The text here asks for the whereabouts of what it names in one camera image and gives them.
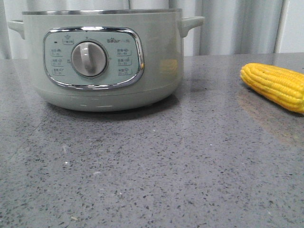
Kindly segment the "yellow corn cob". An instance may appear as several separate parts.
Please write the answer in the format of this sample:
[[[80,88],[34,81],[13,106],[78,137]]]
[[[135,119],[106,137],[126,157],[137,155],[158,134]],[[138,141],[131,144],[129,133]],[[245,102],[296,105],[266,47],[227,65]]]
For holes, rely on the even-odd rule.
[[[268,100],[296,113],[304,113],[304,75],[261,63],[248,63],[241,68],[243,82]]]

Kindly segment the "pale green electric cooking pot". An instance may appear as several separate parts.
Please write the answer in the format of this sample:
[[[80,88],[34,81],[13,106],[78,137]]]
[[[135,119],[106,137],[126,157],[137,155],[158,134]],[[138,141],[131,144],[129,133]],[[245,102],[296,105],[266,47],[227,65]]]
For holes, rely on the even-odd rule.
[[[47,102],[70,110],[109,112],[158,102],[183,77],[183,38],[203,17],[181,9],[25,11],[8,27],[25,39],[30,80]],[[71,53],[91,41],[107,53],[95,77],[78,74]]]

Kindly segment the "grey round control knob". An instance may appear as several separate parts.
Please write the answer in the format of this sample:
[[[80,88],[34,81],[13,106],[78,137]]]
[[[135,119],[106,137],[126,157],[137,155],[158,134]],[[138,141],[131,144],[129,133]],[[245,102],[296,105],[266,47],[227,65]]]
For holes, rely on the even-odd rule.
[[[107,67],[107,53],[103,47],[91,41],[77,44],[71,53],[75,71],[85,77],[95,77]]]

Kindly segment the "white pleated curtain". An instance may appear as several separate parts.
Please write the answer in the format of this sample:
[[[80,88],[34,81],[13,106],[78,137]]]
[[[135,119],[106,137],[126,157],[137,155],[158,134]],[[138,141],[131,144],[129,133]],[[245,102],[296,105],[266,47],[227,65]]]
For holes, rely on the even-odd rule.
[[[304,50],[301,0],[3,0],[0,3],[0,57],[26,58],[25,42],[8,29],[24,11],[134,10],[180,8],[205,22],[184,40],[184,54],[297,53]]]

